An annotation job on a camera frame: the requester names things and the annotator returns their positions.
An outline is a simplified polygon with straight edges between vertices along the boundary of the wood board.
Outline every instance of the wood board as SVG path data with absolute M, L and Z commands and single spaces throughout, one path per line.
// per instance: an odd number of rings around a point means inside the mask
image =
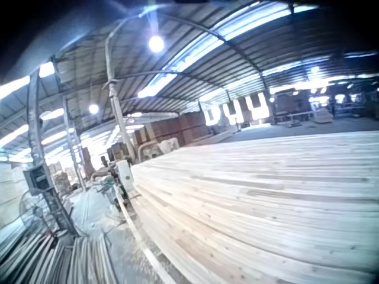
M 192 283 L 368 283 L 379 132 L 188 147 L 132 167 L 144 228 Z

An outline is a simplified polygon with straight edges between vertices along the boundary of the pile of wood scraps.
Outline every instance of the pile of wood scraps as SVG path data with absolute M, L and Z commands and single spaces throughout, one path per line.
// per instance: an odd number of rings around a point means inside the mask
M 369 283 L 379 132 L 179 149 L 132 168 L 146 232 L 192 283 Z
M 17 219 L 0 230 L 0 283 L 117 283 L 104 236 L 74 246 Z

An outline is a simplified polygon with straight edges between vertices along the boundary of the dust collection pipe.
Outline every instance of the dust collection pipe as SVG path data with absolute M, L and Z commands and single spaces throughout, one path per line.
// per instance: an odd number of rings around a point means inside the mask
M 136 153 L 134 152 L 133 145 L 130 142 L 129 135 L 125 129 L 125 122 L 123 117 L 123 112 L 121 110 L 120 101 L 118 100 L 117 91 L 115 88 L 115 78 L 114 78 L 114 69 L 112 64 L 112 56 L 111 56 L 111 39 L 114 37 L 116 32 L 125 24 L 128 19 L 123 19 L 116 27 L 109 33 L 107 39 L 105 40 L 105 61 L 107 64 L 107 76 L 108 76 L 108 87 L 109 87 L 109 98 L 111 100 L 111 106 L 113 110 L 113 114 L 115 120 L 118 122 L 120 126 L 121 136 L 123 138 L 123 142 L 126 144 L 128 148 L 129 155 L 133 160 L 133 163 L 136 161 Z

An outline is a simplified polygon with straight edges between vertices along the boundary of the metal pipe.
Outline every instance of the metal pipe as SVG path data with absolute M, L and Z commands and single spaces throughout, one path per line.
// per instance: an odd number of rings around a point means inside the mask
M 128 149 L 129 155 L 131 156 L 131 159 L 133 162 L 136 161 L 136 153 L 134 152 L 133 145 L 130 142 L 129 135 L 126 132 L 125 128 L 125 122 L 123 117 L 123 112 L 121 110 L 120 101 L 118 100 L 117 91 L 115 88 L 114 83 L 114 68 L 113 68 L 113 62 L 111 58 L 111 51 L 110 51 L 110 43 L 111 39 L 114 37 L 116 32 L 125 24 L 127 19 L 123 19 L 116 27 L 112 30 L 112 32 L 109 33 L 107 39 L 105 40 L 105 61 L 107 64 L 107 76 L 108 76 L 108 83 L 109 83 L 109 97 L 111 100 L 111 104 L 113 106 L 113 114 L 116 118 L 116 121 L 118 122 L 118 125 L 120 126 L 121 136 L 123 138 L 123 142 L 126 144 L 126 147 Z
M 63 114 L 63 119 L 64 119 L 65 125 L 66 125 L 67 144 L 68 144 L 69 149 L 70 149 L 71 159 L 73 162 L 73 168 L 75 169 L 75 173 L 76 173 L 76 176 L 78 177 L 78 181 L 81 185 L 81 188 L 83 189 L 83 191 L 86 191 L 85 183 L 84 183 L 84 180 L 82 178 L 81 171 L 79 170 L 78 163 L 76 162 L 75 153 L 74 153 L 73 147 L 72 147 L 72 137 L 71 137 L 71 133 L 69 131 L 70 119 L 69 119 L 69 114 L 68 114 L 68 103 L 67 103 L 67 100 L 65 98 L 63 98 L 63 109 L 65 110 L 65 113 Z

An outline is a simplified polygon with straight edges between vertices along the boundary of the concrete floor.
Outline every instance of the concrete floor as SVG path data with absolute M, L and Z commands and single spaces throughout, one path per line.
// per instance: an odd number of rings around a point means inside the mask
M 136 243 L 128 225 L 120 222 L 119 219 L 124 218 L 122 213 L 119 213 L 108 198 L 102 196 L 96 189 L 96 186 L 91 186 L 87 192 L 75 192 L 68 196 L 73 202 L 72 219 L 79 228 L 79 233 L 87 234 L 89 237 L 105 233 L 111 243 L 108 251 L 119 284 L 162 283 Z M 128 208 L 128 211 L 145 243 L 166 271 L 177 283 L 188 283 L 147 236 L 133 209 Z
M 286 136 L 372 130 L 379 130 L 379 121 L 370 118 L 340 118 L 325 124 L 305 121 L 302 122 L 302 125 L 292 128 L 287 128 L 284 125 L 261 124 L 238 132 L 232 137 L 223 140 L 221 143 Z

